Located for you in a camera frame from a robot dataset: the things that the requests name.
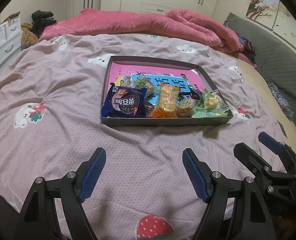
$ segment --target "blue wrapper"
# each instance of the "blue wrapper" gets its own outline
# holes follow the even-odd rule
[[[146,93],[146,88],[118,87],[111,83],[101,116],[139,118]]]

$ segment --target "orange snack bag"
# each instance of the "orange snack bag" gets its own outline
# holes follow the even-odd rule
[[[177,100],[180,88],[161,83],[159,98],[152,118],[177,118]]]

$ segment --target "box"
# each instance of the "box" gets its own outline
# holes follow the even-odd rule
[[[161,58],[152,58],[152,57],[133,57],[133,56],[112,56],[107,66],[105,81],[102,88],[101,95],[101,107],[106,99],[109,88],[111,87],[110,82],[116,80],[115,77],[123,75],[122,68],[119,68],[119,72],[111,72],[112,66],[116,65],[135,65],[134,69],[140,66],[145,66],[145,69],[156,69],[156,68],[168,68],[173,72],[178,73],[178,70],[186,73],[188,70],[191,73],[195,73],[199,76],[201,82],[204,84],[203,88],[206,88],[209,92],[218,90],[217,86],[213,83],[208,74],[203,70],[201,66]],[[220,91],[218,95],[226,103],[225,99],[221,95]],[[226,124],[230,119],[233,118],[232,112],[229,110],[228,115],[225,117],[209,117],[209,118],[115,118],[115,117],[102,117],[100,111],[101,122],[109,127],[117,126],[217,126],[221,124]]]

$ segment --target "blue gripper pad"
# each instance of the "blue gripper pad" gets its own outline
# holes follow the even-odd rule
[[[212,190],[213,190],[213,185],[211,184],[211,180],[209,176],[211,173],[210,168],[208,167],[207,164],[204,163],[206,165],[205,167],[206,176],[207,176],[207,173],[209,172],[207,176],[208,177],[208,181],[207,181],[204,179],[200,169],[197,167],[197,165],[201,167],[200,164],[202,163],[199,162],[199,160],[197,159],[197,157],[195,156],[194,152],[191,149],[185,149],[183,151],[183,164],[190,178],[190,181],[193,185],[193,188],[195,189],[197,197],[201,198],[203,202],[207,203],[210,200]]]
[[[284,146],[265,132],[258,135],[258,140],[276,155],[282,155]]]
[[[77,170],[78,176],[80,176],[81,179],[79,183],[77,182],[77,184],[79,184],[78,188],[80,194],[78,196],[78,199],[80,203],[83,203],[87,198],[91,196],[105,164],[106,152],[104,149],[98,148],[89,161],[84,162],[80,165],[80,170]]]

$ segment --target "pink bedsheet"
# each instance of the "pink bedsheet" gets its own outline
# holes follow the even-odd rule
[[[166,15],[137,14],[84,9],[72,19],[46,27],[39,41],[64,34],[97,35],[117,33],[149,33],[199,42],[224,53],[240,55],[244,48],[237,35],[214,19],[184,9],[174,9]]]

